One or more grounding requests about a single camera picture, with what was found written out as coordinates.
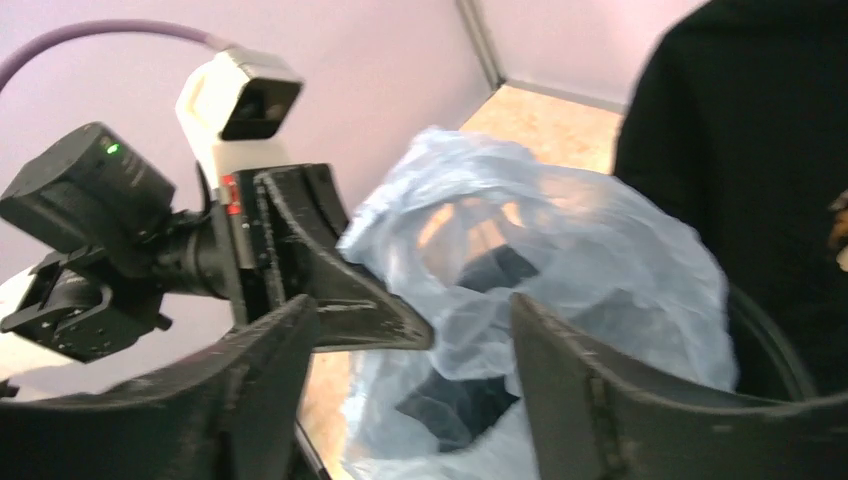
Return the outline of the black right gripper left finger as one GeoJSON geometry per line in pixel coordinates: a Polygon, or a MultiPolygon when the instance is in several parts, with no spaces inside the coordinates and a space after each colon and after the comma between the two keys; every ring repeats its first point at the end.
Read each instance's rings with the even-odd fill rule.
{"type": "Polygon", "coordinates": [[[1,406],[5,479],[288,479],[319,334],[300,295],[168,367],[99,395],[1,406]]]}

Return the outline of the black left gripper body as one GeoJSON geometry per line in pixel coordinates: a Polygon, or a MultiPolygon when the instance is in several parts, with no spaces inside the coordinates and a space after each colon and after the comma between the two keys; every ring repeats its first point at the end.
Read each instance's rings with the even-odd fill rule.
{"type": "Polygon", "coordinates": [[[291,301],[316,315],[310,287],[318,260],[318,167],[235,171],[218,177],[213,194],[219,296],[229,301],[234,323],[277,315],[291,301]]]}

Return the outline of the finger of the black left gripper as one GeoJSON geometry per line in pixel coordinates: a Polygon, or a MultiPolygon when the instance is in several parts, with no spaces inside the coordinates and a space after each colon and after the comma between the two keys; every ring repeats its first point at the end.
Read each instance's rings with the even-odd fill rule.
{"type": "Polygon", "coordinates": [[[434,332],[427,321],[365,267],[338,253],[336,245],[349,220],[329,165],[268,169],[256,176],[255,189],[280,291],[288,298],[305,294],[316,302],[317,350],[432,346],[434,332]]]}

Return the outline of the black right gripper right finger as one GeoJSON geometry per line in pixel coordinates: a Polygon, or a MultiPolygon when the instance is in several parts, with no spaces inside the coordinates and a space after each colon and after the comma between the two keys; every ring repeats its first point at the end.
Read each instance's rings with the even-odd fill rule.
{"type": "Polygon", "coordinates": [[[746,295],[728,298],[742,356],[729,393],[659,371],[567,325],[527,295],[511,322],[543,479],[843,479],[847,398],[821,397],[746,295]]]}

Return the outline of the light blue plastic trash bag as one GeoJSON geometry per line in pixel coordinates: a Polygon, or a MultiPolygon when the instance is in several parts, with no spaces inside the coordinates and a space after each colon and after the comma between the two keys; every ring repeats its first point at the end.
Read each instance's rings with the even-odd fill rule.
{"type": "Polygon", "coordinates": [[[609,175],[427,129],[338,242],[433,328],[426,351],[351,357],[356,479],[534,479],[510,298],[528,295],[654,368],[722,391],[727,280],[696,232],[609,175]]]}

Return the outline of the black ribbed trash bin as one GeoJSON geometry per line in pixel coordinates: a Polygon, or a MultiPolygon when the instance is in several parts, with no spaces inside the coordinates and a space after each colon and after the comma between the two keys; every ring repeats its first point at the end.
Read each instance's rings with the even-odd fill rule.
{"type": "Polygon", "coordinates": [[[727,393],[680,379],[600,341],[556,325],[538,306],[513,310],[518,372],[539,456],[595,456],[623,463],[622,433],[634,428],[655,451],[686,435],[704,445],[711,420],[815,394],[810,376],[777,326],[739,290],[728,298],[730,333],[741,358],[741,389],[727,393]]]}

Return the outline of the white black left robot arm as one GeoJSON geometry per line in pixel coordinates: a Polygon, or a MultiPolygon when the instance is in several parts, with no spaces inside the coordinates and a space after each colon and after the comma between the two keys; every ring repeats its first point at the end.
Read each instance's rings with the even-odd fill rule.
{"type": "Polygon", "coordinates": [[[348,219],[328,165],[240,167],[204,188],[198,212],[174,210],[174,193],[97,122],[26,163],[1,215],[50,253],[2,332],[90,363],[170,328],[168,294],[225,300],[239,329],[306,295],[321,352],[432,345],[417,312],[337,252],[348,219]]]}

